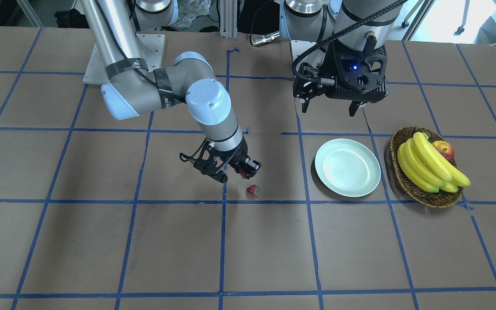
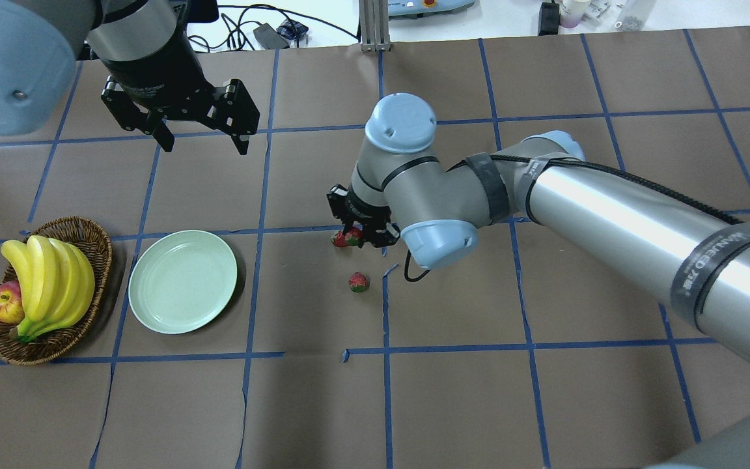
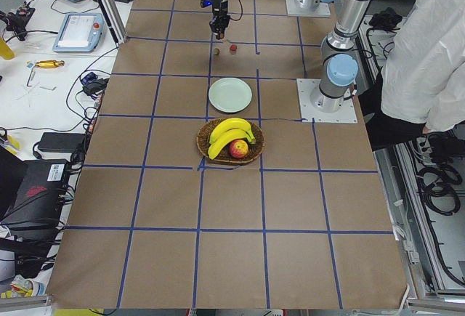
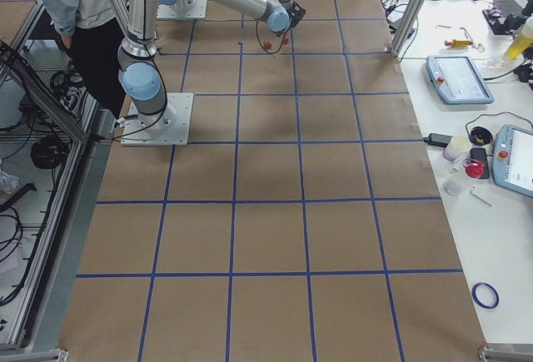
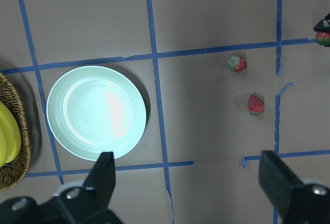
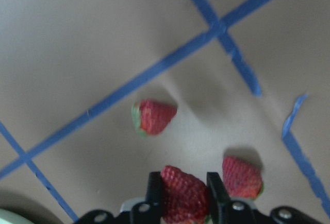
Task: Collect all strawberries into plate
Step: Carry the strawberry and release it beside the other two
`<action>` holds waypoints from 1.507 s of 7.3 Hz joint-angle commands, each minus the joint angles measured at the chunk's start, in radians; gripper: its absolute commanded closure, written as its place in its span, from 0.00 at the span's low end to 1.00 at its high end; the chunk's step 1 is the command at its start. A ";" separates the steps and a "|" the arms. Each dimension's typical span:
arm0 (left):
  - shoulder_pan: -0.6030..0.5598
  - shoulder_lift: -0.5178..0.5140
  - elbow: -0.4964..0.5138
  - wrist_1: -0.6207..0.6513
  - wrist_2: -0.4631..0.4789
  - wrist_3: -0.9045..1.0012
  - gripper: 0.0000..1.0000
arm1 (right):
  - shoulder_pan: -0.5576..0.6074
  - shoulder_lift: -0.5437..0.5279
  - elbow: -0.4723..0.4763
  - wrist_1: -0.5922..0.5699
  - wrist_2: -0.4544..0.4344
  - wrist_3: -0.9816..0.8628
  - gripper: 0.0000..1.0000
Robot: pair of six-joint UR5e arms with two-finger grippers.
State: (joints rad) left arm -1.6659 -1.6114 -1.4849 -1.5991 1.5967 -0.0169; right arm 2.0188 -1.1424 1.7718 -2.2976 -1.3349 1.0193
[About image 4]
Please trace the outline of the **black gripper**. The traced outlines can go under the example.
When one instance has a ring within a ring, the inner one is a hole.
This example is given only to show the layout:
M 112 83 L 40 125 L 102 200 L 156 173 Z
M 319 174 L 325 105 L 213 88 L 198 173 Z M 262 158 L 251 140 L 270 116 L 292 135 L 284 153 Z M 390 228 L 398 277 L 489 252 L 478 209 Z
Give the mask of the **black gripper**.
M 306 9 L 302 7 L 296 0 L 291 1 L 290 5 L 286 7 L 286 12 L 290 18 L 290 29 L 296 27 L 306 15 Z

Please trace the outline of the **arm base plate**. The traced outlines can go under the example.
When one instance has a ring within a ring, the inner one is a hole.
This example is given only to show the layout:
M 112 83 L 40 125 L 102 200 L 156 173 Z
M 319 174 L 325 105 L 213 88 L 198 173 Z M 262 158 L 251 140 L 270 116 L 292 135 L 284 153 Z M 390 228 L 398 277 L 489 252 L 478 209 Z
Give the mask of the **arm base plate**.
M 167 107 L 162 117 L 147 116 L 137 110 L 134 101 L 129 108 L 130 115 L 118 140 L 123 146 L 185 146 L 191 123 L 194 95 L 191 92 L 170 92 Z
M 204 19 L 207 10 L 207 0 L 194 0 L 192 7 L 186 11 L 176 12 L 169 7 L 159 5 L 157 9 L 158 20 L 194 20 Z

